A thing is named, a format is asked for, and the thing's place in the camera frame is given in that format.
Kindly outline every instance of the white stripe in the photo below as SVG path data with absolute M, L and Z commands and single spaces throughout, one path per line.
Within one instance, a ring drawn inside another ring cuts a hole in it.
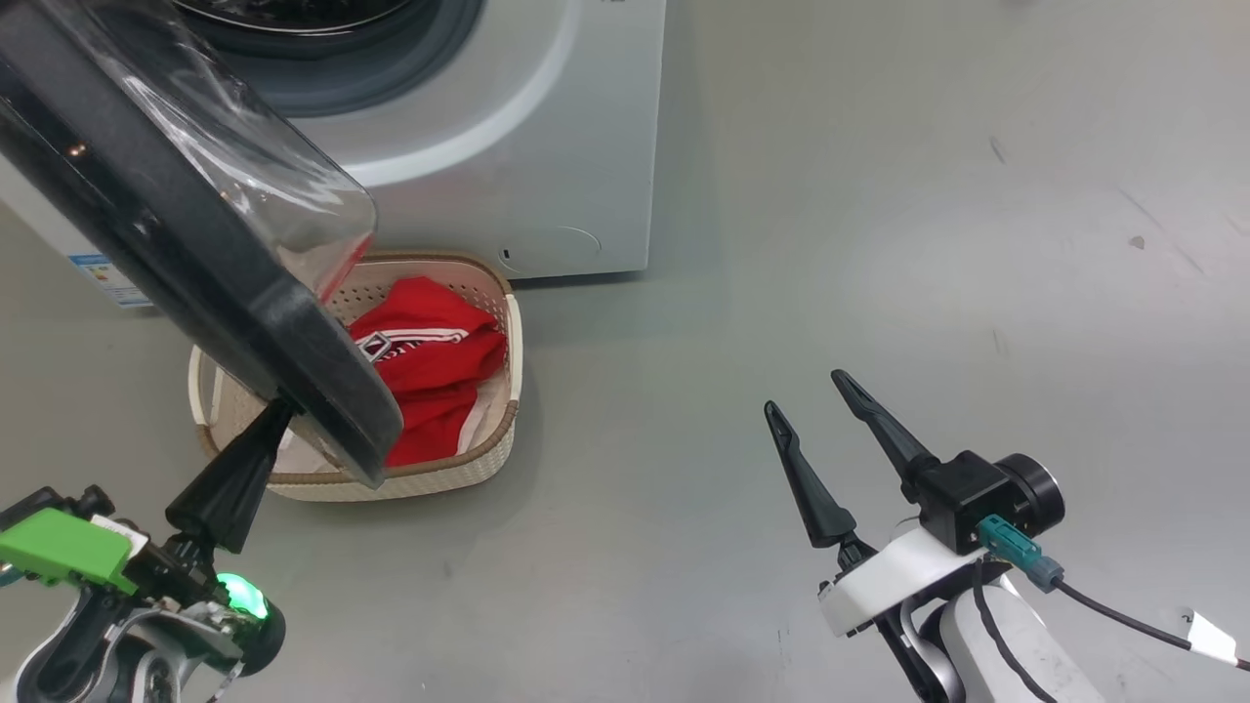
M 1172 632 L 1189 640 L 1189 650 L 1225 664 L 1238 665 L 1238 640 L 1192 608 L 1175 610 Z
M 356 339 L 355 343 L 360 344 L 378 333 L 386 335 L 391 341 L 462 341 L 469 336 L 469 330 L 452 328 L 380 329 Z

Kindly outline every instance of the concrete floor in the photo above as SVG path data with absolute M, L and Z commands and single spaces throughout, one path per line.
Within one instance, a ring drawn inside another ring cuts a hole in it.
M 1232 0 L 670 0 L 651 269 L 521 293 L 486 484 L 265 500 L 225 563 L 290 637 L 231 699 L 908 699 L 820 618 L 834 554 L 764 428 L 776 399 L 884 542 L 908 505 L 834 367 L 944 457 L 1045 462 L 1078 588 L 1250 638 L 1248 33 Z M 189 344 L 4 221 L 0 494 L 94 482 L 159 530 L 202 464 Z M 1250 698 L 1025 588 L 1110 700 Z M 6 589 L 0 668 L 68 602 Z

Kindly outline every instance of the white label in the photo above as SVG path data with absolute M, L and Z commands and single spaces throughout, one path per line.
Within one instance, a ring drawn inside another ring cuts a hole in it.
M 90 276 L 118 305 L 122 308 L 151 305 L 144 291 L 121 275 L 104 254 L 71 254 L 70 261 L 74 261 L 74 265 Z
M 1174 634 L 1190 643 L 1190 652 L 1238 665 L 1238 640 L 1192 608 L 1178 608 L 1170 624 Z
M 128 559 L 134 559 L 135 554 L 139 554 L 139 552 L 144 548 L 144 545 L 148 544 L 148 535 L 146 534 L 142 534 L 140 532 L 135 532 L 135 530 L 128 528 L 126 525 L 124 525 L 121 523 L 115 523 L 115 522 L 110 520 L 109 518 L 105 518 L 104 515 L 91 515 L 91 524 L 94 524 L 96 527 L 102 527 L 104 529 L 106 529 L 109 532 L 115 532 L 115 533 L 120 534 L 121 537 L 125 537 L 126 539 L 129 539 L 130 540 L 130 557 L 128 557 Z

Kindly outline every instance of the woven basket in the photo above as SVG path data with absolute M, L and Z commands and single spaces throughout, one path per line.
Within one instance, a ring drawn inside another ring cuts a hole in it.
M 464 454 L 388 469 L 388 478 L 371 490 L 344 474 L 329 447 L 296 419 L 279 450 L 269 489 L 296 500 L 360 502 L 428 495 L 481 483 L 495 475 L 512 450 L 516 410 L 521 397 L 521 315 L 511 286 L 486 264 L 454 254 L 379 254 L 356 264 L 326 304 L 344 324 L 351 324 L 381 303 L 395 281 L 428 276 L 460 294 L 499 320 L 508 336 L 502 368 L 479 388 L 492 400 Z M 239 435 L 264 408 L 250 390 L 224 373 L 199 348 L 191 350 L 188 373 L 191 415 L 200 443 L 210 458 Z M 291 472 L 298 465 L 301 470 Z

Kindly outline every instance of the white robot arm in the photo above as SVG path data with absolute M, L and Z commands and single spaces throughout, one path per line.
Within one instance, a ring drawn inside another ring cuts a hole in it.
M 855 519 L 808 464 L 775 403 L 765 405 L 765 418 L 811 545 L 839 548 L 840 573 L 819 590 L 825 619 L 839 637 L 875 627 L 918 698 L 1104 700 L 1008 580 L 1011 568 L 1044 593 L 1062 590 L 1141 633 L 1250 670 L 1232 638 L 1192 610 L 1179 612 L 1172 632 L 1162 632 L 1065 583 L 1062 568 L 1031 539 L 1065 513 L 1045 467 L 1022 454 L 991 464 L 971 452 L 941 462 L 846 372 L 834 372 L 832 380 L 898 470 L 904 497 L 920 508 L 920 529 L 880 552 L 855 535 Z M 914 614 L 935 602 L 918 624 Z

